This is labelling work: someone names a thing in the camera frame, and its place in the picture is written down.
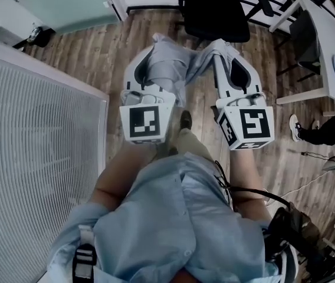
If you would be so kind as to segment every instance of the person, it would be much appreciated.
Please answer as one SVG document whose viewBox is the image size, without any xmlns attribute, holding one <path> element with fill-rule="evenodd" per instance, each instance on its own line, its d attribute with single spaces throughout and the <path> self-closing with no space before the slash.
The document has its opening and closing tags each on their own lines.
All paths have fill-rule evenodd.
<svg viewBox="0 0 335 283">
<path fill-rule="evenodd" d="M 231 194 L 234 212 L 218 185 L 219 170 L 191 126 L 184 111 L 178 154 L 147 166 L 152 147 L 123 145 L 53 243 L 53 282 L 72 276 L 82 225 L 94 235 L 94 282 L 280 280 L 276 265 L 265 262 L 262 229 L 271 217 L 262 196 Z M 229 168 L 233 186 L 262 190 L 252 150 L 231 151 Z"/>
<path fill-rule="evenodd" d="M 327 144 L 329 146 L 335 144 L 335 116 L 325 122 L 321 127 L 304 129 L 298 121 L 297 116 L 293 114 L 290 117 L 289 125 L 292 131 L 292 138 L 295 142 L 304 140 L 311 144 Z"/>
</svg>

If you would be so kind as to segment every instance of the chair leg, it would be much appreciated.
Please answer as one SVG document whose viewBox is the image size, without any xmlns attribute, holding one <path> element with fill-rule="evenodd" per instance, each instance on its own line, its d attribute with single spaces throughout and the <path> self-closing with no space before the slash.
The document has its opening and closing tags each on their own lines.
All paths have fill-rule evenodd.
<svg viewBox="0 0 335 283">
<path fill-rule="evenodd" d="M 287 71 L 290 71 L 290 70 L 292 70 L 292 69 L 295 69 L 296 67 L 298 67 L 298 64 L 291 65 L 291 66 L 289 66 L 288 68 L 286 68 L 286 69 L 284 69 L 284 70 L 282 70 L 282 71 L 278 71 L 278 72 L 276 73 L 276 76 L 278 77 L 279 75 L 282 75 L 282 74 L 286 73 Z"/>
<path fill-rule="evenodd" d="M 193 46 L 193 50 L 197 50 L 202 42 L 203 42 L 203 39 L 198 39 L 195 45 Z"/>
<path fill-rule="evenodd" d="M 291 39 L 291 37 L 287 37 L 285 38 L 283 41 L 281 41 L 278 45 L 276 45 L 274 47 L 274 50 L 278 50 L 280 47 L 282 47 L 285 43 L 289 42 L 289 40 Z"/>
<path fill-rule="evenodd" d="M 306 80 L 307 78 L 311 78 L 314 75 L 316 75 L 316 74 L 315 73 L 307 74 L 305 77 L 299 78 L 297 81 L 302 82 L 302 81 Z"/>
</svg>

